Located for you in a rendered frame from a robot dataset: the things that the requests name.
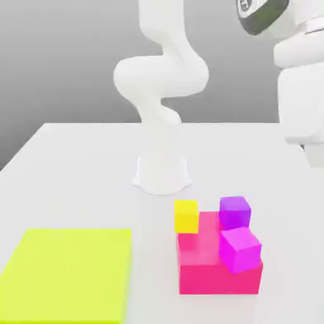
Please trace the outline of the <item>small purple cube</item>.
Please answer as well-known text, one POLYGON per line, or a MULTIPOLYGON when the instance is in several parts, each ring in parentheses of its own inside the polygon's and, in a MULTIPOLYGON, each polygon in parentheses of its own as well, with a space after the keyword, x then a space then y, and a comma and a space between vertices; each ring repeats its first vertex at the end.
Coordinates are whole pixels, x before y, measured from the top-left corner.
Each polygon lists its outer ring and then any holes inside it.
POLYGON ((222 197, 219 219, 224 230, 249 227, 251 207, 243 196, 222 197))

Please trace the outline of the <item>small magenta cube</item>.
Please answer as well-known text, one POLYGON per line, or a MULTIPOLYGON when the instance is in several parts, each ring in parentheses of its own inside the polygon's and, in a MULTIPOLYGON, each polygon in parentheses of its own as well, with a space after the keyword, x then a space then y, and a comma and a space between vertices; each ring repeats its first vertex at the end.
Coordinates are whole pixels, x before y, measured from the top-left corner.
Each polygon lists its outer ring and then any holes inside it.
POLYGON ((261 264, 262 244, 248 227, 220 232, 219 257, 231 273, 257 268, 261 264))

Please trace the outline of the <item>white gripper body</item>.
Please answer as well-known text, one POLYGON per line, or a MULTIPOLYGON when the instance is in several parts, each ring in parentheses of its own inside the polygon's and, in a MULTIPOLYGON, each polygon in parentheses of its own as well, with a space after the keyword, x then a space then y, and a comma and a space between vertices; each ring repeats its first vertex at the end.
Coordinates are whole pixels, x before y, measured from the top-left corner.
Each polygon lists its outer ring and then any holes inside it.
POLYGON ((324 143, 306 144, 304 153, 312 168, 324 168, 324 143))

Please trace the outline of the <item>small yellow cube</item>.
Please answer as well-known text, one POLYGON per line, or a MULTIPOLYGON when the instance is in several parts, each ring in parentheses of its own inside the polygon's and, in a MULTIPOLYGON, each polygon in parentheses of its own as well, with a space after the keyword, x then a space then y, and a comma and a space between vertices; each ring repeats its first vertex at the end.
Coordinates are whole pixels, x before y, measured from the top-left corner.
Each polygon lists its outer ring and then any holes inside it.
POLYGON ((197 234, 199 230, 198 203, 194 200, 175 201, 175 233, 197 234))

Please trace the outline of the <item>large pink box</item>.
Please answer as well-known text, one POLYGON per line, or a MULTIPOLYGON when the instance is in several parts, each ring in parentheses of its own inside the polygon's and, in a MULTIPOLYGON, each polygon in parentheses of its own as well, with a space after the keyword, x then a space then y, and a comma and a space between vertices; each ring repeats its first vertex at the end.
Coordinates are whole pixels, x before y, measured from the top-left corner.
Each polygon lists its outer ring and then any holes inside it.
POLYGON ((181 295, 257 294, 263 262, 231 273, 219 257, 221 227, 217 211, 199 215, 197 234, 177 234, 178 291, 181 295))

